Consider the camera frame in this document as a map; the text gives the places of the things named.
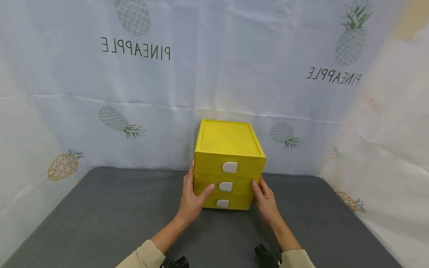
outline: storage box top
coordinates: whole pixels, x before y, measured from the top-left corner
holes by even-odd
[[[203,119],[196,151],[265,157],[258,139],[248,123]]]

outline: yellow plastic storage box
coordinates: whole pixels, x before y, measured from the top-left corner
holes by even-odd
[[[215,188],[205,208],[248,210],[252,181],[259,182],[266,157],[248,123],[203,119],[194,154],[194,192]]]

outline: forearm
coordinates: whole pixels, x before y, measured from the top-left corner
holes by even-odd
[[[166,254],[188,225],[186,221],[176,216],[167,226],[152,237],[152,242],[163,254]]]
[[[302,249],[301,245],[296,240],[292,231],[289,229],[283,219],[277,220],[275,223],[271,224],[270,227],[282,252]]]

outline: drawer front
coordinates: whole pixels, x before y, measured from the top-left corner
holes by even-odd
[[[238,195],[253,195],[252,181],[259,183],[259,178],[225,177],[206,174],[195,174],[193,188],[196,192],[202,192],[208,185],[214,184],[213,194],[232,193]]]
[[[233,209],[233,210],[249,210],[252,204],[253,196],[242,196],[228,194],[212,193],[204,202],[205,208]]]
[[[195,153],[195,174],[259,178],[266,158],[225,154]]]

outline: gray table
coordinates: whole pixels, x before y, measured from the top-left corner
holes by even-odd
[[[182,171],[88,172],[3,268],[114,268],[175,215]],[[278,208],[317,268],[401,267],[317,177],[265,174]],[[254,248],[276,247],[254,205],[204,209],[170,251],[191,268],[259,267]]]

